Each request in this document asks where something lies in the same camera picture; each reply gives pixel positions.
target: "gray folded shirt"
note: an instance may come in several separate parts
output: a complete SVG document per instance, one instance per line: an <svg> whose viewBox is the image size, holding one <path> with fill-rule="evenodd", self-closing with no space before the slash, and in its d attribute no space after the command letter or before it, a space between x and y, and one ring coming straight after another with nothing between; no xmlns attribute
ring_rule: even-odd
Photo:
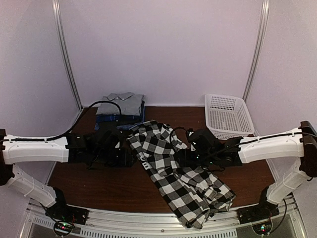
<svg viewBox="0 0 317 238"><path fill-rule="evenodd" d="M141 114L141 104L143 102L143 94L134 94L131 92L115 94L111 93L104 96L103 100L117 103L123 115L139 116ZM102 103L97 110L97 115L118 115L119 109L109 103Z"/></svg>

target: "white plastic basket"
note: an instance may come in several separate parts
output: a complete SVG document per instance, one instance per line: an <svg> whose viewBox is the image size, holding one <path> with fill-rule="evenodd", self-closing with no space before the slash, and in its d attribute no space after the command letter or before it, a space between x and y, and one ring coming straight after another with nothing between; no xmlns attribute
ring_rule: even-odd
<svg viewBox="0 0 317 238"><path fill-rule="evenodd" d="M254 133L247 105L241 98L206 94L205 116L208 129L220 140Z"/></svg>

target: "checkered shirt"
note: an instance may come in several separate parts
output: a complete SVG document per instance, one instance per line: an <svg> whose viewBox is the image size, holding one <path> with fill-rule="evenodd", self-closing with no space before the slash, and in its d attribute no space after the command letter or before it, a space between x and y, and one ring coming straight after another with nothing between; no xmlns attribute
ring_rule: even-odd
<svg viewBox="0 0 317 238"><path fill-rule="evenodd" d="M148 121L131 130L127 138L164 200L186 227L201 229L209 216L228 211L235 193L209 170L180 168L174 150L187 146L168 124Z"/></svg>

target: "white panel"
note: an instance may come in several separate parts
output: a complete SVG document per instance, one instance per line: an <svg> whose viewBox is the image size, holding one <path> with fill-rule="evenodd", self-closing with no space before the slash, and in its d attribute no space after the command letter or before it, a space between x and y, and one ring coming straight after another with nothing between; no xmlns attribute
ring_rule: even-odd
<svg viewBox="0 0 317 238"><path fill-rule="evenodd" d="M56 135L77 109L67 81L51 0L0 1L0 128L19 136ZM53 163L23 163L45 181ZM15 238L28 198L0 187L0 236Z"/></svg>
<svg viewBox="0 0 317 238"><path fill-rule="evenodd" d="M83 105L111 92L148 105L242 97L261 0L67 0L61 15Z"/></svg>
<svg viewBox="0 0 317 238"><path fill-rule="evenodd" d="M247 105L261 135L286 131L309 120L317 125L317 1L270 2L268 28ZM290 160L274 160L280 176ZM316 237L317 181L295 197L309 238Z"/></svg>

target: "stack of folded clothes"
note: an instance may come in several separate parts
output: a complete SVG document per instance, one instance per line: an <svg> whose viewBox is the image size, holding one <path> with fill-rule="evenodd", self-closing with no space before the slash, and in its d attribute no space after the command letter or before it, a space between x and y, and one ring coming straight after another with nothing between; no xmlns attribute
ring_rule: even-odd
<svg viewBox="0 0 317 238"><path fill-rule="evenodd" d="M100 126L116 126L120 130L129 130L145 121L144 95L134 93L114 94L104 96L102 100L118 104L119 109L113 104L103 103L96 113L95 130Z"/></svg>

